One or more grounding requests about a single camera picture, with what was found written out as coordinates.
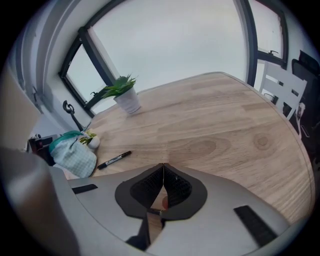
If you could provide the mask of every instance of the potted plant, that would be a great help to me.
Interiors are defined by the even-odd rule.
[[[87,147],[91,150],[95,150],[97,147],[100,145],[100,139],[98,136],[91,132],[90,130],[87,130],[86,132],[82,131],[81,132],[84,137],[79,139],[79,142],[87,145]]]
[[[128,76],[120,76],[113,86],[107,86],[103,99],[114,96],[114,100],[128,114],[136,112],[140,108],[139,99],[134,89],[136,83],[135,78]]]

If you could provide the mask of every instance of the wooden table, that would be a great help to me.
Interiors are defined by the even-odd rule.
[[[214,72],[138,97],[136,113],[115,105],[92,120],[101,140],[98,164],[132,151],[94,176],[170,163],[241,184],[291,224],[311,212],[315,182],[306,149],[285,116],[251,86]]]

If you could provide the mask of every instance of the white chair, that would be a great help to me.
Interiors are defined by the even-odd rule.
[[[283,86],[268,79],[267,76],[282,82]],[[306,80],[301,80],[294,74],[291,74],[288,71],[266,61],[259,92],[262,93],[262,90],[265,89],[277,96],[278,100],[275,105],[279,110],[281,110],[281,112],[284,108],[284,102],[288,104],[291,107],[291,111],[286,118],[289,120],[299,105],[306,85]]]

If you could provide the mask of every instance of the black marker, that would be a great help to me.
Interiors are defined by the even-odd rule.
[[[129,156],[130,154],[131,154],[131,151],[125,152],[125,153],[123,153],[121,155],[116,156],[115,158],[110,159],[109,161],[106,161],[106,162],[98,165],[97,168],[99,170],[101,170],[103,168],[106,168],[108,165],[111,165],[112,163],[114,163],[114,162],[116,162],[116,161],[118,161],[118,160],[120,160],[120,159],[122,159],[122,158],[124,158],[126,156]]]

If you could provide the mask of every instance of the green and white bag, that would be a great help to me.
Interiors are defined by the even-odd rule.
[[[78,141],[80,131],[68,131],[49,145],[53,160],[80,178],[89,177],[96,167],[97,157]]]

